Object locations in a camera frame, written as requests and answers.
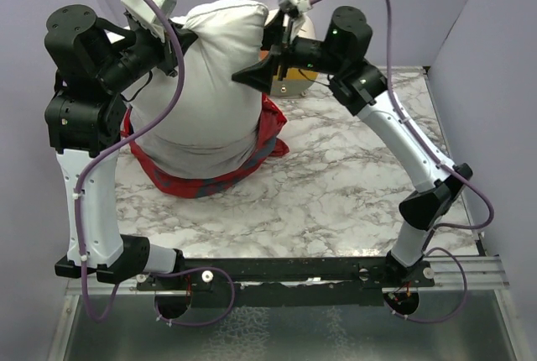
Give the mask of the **red printed pillowcase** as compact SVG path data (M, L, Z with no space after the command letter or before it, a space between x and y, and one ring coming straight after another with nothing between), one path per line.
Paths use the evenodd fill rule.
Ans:
M269 157L283 157L289 146L279 137L287 118L267 96L253 133L221 148L181 146L146 133L128 143L154 186L185 199L224 192L259 169Z

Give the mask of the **white pillow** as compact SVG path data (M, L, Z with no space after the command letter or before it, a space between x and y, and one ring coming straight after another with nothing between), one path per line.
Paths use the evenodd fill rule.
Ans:
M181 146L221 148L253 133L261 95L232 80L258 62L267 6L219 0L192 8L176 22L194 32L184 56L185 82L170 114L148 133Z

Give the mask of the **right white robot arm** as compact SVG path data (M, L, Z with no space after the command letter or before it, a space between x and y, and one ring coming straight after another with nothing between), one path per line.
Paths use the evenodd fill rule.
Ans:
M461 194L472 177L467 164L455 165L420 131L388 90L387 77L365 58L373 30L357 8L341 6L331 17L323 40L292 38L294 20L278 11L263 30L268 54L257 64L232 75L232 80L270 94L274 79L289 69L328 75L333 97L384 142L408 174L414 191L399 204L404 220L388 252L387 280L404 286L416 274L432 228Z

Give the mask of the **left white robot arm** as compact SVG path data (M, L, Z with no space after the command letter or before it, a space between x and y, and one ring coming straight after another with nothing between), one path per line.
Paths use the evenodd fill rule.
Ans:
M108 284L156 273L173 290L185 279L181 251L124 235L117 224L117 154L110 148L121 138L127 111L122 94L154 69L177 74L170 40L133 18L128 23L128 29L118 27L85 5L60 8L46 22L44 46L57 71L44 118L64 177L70 223L69 248L55 273L72 279L96 274Z

